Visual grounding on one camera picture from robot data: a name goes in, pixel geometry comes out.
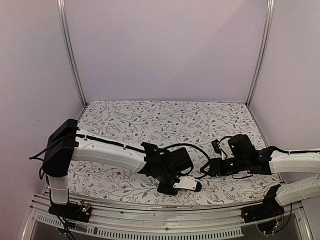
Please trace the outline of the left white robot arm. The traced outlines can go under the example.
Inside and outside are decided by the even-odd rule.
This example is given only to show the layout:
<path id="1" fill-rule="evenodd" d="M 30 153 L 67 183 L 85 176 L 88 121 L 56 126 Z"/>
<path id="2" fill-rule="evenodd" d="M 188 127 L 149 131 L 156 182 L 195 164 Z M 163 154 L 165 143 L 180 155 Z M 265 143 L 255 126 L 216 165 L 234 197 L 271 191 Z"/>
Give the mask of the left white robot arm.
<path id="1" fill-rule="evenodd" d="M 157 191 L 175 196 L 179 190 L 201 189 L 198 181 L 185 171 L 193 169 L 187 150 L 159 148 L 152 143 L 129 144 L 93 135 L 79 128 L 76 119 L 67 119 L 48 138 L 47 146 L 31 156 L 42 161 L 49 184 L 49 213 L 86 222 L 91 205 L 69 201 L 68 170 L 71 161 L 90 161 L 125 168 L 159 182 Z"/>

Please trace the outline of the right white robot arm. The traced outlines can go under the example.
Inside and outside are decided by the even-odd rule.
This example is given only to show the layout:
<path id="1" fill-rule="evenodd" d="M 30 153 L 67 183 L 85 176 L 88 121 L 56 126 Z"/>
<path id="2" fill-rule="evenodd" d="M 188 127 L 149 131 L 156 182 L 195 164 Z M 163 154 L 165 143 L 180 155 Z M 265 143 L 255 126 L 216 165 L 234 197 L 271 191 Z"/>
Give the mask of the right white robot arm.
<path id="1" fill-rule="evenodd" d="M 279 173 L 312 173 L 313 176 L 290 184 L 272 186 L 262 203 L 241 209 L 245 223 L 265 220 L 284 214 L 284 206 L 320 195 L 319 150 L 282 150 L 269 146 L 255 149 L 246 134 L 228 136 L 233 154 L 230 158 L 211 158 L 200 168 L 210 177 L 224 177 L 249 171 L 253 175 Z"/>

